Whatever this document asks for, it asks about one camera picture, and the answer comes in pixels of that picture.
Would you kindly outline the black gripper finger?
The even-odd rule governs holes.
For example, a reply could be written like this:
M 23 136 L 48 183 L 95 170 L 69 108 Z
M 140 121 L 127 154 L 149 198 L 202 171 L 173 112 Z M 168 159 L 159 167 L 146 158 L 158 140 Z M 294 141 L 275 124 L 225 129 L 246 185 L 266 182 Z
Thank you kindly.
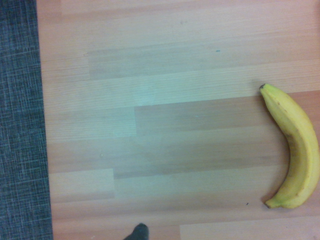
M 139 223 L 124 240 L 149 240 L 149 228 L 144 223 Z

